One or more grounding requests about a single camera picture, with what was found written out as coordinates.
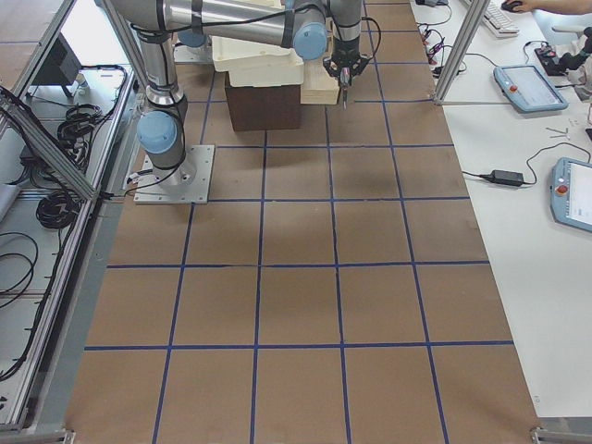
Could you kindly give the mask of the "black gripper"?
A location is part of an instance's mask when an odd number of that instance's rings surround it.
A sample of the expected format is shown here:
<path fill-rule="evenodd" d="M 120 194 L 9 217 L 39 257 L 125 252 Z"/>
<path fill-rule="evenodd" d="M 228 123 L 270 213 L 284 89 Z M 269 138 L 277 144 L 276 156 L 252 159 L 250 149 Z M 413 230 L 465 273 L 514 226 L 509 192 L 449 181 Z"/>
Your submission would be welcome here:
<path fill-rule="evenodd" d="M 361 75 L 370 58 L 360 53 L 360 38 L 350 41 L 335 39 L 331 56 L 323 60 L 327 74 L 339 81 L 341 102 L 344 109 L 348 107 L 348 92 L 353 79 Z"/>

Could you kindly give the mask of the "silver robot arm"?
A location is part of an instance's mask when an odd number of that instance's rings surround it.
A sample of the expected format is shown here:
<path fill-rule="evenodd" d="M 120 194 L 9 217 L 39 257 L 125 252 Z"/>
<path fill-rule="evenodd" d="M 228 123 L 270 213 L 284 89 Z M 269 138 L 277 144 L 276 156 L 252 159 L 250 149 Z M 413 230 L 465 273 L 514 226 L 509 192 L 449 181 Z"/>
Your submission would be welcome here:
<path fill-rule="evenodd" d="M 135 30 L 148 78 L 148 109 L 137 138 L 147 153 L 156 184 L 177 189 L 192 182 L 184 119 L 187 99 L 179 86 L 172 37 L 184 31 L 292 49 L 304 60 L 323 58 L 342 90 L 370 61 L 360 52 L 359 1 L 289 1 L 283 8 L 244 1 L 116 1 L 114 9 Z M 335 26 L 330 57 L 327 20 Z"/>

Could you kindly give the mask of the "person's hand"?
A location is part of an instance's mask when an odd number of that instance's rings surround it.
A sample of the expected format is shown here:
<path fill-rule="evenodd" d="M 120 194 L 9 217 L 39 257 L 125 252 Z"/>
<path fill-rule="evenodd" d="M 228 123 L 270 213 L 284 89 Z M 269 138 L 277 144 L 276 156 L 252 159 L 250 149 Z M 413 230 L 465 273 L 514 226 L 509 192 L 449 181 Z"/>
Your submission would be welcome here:
<path fill-rule="evenodd" d="M 548 6 L 548 1 L 545 0 L 520 0 L 523 5 L 518 8 L 519 13 L 529 12 L 532 10 L 544 10 Z"/>

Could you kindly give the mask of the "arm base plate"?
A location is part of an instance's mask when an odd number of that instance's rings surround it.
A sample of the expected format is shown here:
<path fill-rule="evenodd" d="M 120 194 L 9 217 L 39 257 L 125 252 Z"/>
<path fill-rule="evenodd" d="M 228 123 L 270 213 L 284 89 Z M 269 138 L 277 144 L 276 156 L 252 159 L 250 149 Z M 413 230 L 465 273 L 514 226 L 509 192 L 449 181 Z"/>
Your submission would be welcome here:
<path fill-rule="evenodd" d="M 136 204 L 206 204 L 215 157 L 215 146 L 191 145 L 180 167 L 169 176 L 168 172 L 153 169 L 149 156 L 143 158 L 144 169 L 150 174 L 139 177 L 139 190 L 133 200 Z"/>

